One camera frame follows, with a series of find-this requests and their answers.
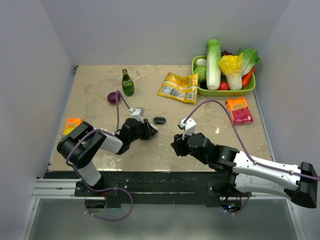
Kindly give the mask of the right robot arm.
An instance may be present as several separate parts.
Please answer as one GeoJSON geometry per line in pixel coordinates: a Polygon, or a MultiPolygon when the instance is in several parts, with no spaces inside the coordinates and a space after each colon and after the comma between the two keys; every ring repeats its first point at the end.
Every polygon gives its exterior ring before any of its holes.
{"type": "Polygon", "coordinates": [[[313,165],[308,162],[282,165],[248,156],[236,148],[213,144],[202,133],[177,134],[170,145],[178,157],[190,155],[226,174],[225,182],[213,186],[225,197],[257,192],[285,197],[300,207],[317,207],[318,181],[313,165]]]}

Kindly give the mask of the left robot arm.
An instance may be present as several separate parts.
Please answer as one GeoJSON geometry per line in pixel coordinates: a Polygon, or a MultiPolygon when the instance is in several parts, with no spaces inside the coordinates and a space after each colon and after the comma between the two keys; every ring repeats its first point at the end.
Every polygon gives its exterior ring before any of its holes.
{"type": "Polygon", "coordinates": [[[86,183],[86,191],[99,196],[104,190],[104,180],[93,163],[98,150],[116,155],[125,153],[132,142],[149,140],[158,133],[158,128],[147,119],[127,118],[115,135],[94,128],[84,121],[57,144],[57,151],[86,183]]]}

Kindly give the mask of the black earbud charging case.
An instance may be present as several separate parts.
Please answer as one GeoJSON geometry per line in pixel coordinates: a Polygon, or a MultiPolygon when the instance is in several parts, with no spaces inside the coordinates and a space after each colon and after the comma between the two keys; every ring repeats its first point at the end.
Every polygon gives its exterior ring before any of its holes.
{"type": "Polygon", "coordinates": [[[161,117],[161,116],[156,116],[156,117],[153,118],[153,122],[156,125],[162,125],[162,124],[166,123],[166,119],[164,117],[161,117]]]}

